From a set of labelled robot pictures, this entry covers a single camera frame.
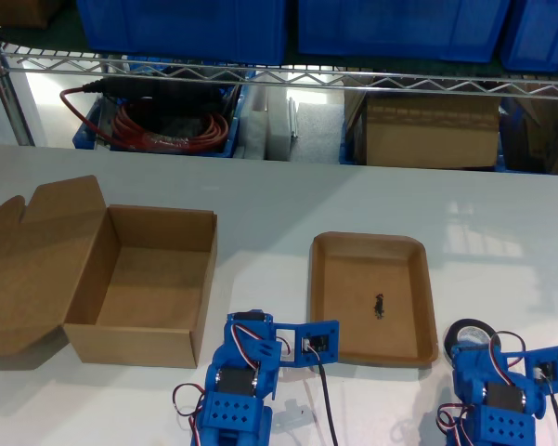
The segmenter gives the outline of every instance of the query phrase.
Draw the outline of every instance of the black tape roll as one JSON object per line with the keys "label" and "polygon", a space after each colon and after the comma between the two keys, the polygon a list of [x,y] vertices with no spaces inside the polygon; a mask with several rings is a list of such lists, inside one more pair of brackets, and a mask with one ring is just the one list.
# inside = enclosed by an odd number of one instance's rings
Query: black tape roll
{"label": "black tape roll", "polygon": [[[452,348],[461,341],[459,335],[474,335],[473,338],[476,338],[482,335],[481,332],[485,332],[488,337],[488,339],[485,339],[485,337],[482,336],[482,338],[478,339],[482,340],[483,344],[488,343],[491,337],[496,333],[489,325],[477,319],[460,319],[452,323],[449,327],[448,334],[446,334],[446,339],[444,339],[444,350],[448,354],[448,357],[450,359],[452,358]],[[500,347],[500,338],[496,337],[493,343]]]}

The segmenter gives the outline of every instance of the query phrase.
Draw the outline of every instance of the brown cardboard tray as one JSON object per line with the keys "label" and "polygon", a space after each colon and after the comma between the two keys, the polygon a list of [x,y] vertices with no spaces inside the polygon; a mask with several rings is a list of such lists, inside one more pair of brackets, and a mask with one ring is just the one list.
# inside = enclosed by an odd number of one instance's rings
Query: brown cardboard tray
{"label": "brown cardboard tray", "polygon": [[409,237],[320,234],[312,245],[311,320],[340,322],[341,361],[431,364],[438,347],[425,248]]}
{"label": "brown cardboard tray", "polygon": [[15,197],[0,207],[0,357],[63,328],[84,362],[196,367],[215,259],[212,212],[108,208],[94,177]]}

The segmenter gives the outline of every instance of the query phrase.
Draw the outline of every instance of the shelf rail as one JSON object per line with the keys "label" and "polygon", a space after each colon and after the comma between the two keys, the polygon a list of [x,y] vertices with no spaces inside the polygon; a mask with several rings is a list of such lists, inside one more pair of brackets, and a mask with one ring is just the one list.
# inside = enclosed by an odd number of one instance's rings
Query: shelf rail
{"label": "shelf rail", "polygon": [[[318,65],[202,64],[181,60],[129,60],[105,56],[33,49],[2,44],[2,57],[9,72],[49,72],[112,77],[156,76],[175,82],[231,85],[270,85],[300,88],[427,93],[443,95],[545,98],[558,100],[558,77],[524,76],[471,77],[466,75],[379,72]],[[254,76],[248,76],[252,69]]]}

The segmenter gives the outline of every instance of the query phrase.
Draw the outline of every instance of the metal pole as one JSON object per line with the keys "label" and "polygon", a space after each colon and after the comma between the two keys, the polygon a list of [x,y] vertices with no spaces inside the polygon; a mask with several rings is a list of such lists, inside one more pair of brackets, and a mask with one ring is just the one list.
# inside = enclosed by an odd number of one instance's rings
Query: metal pole
{"label": "metal pole", "polygon": [[8,121],[20,146],[34,146],[31,130],[20,107],[19,98],[15,91],[10,75],[5,69],[6,61],[0,57],[0,100],[8,116]]}

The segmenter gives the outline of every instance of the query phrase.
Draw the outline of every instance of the white table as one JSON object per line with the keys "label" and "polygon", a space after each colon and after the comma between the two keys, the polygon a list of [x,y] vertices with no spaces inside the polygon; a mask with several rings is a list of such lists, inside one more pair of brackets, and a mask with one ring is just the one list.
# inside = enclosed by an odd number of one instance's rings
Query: white table
{"label": "white table", "polygon": [[[425,245],[440,343],[470,317],[518,332],[529,348],[558,345],[558,177],[0,147],[0,204],[87,174],[108,203],[218,214],[201,366],[82,364],[67,346],[35,371],[0,372],[0,445],[188,445],[171,390],[203,382],[228,312],[305,321],[309,247],[328,230]],[[453,393],[443,358],[422,372],[333,364],[327,373],[341,445],[445,443],[435,426],[436,407]],[[284,371],[266,403],[271,445],[331,445],[316,374]],[[538,445],[557,444],[551,409],[537,431]]]}

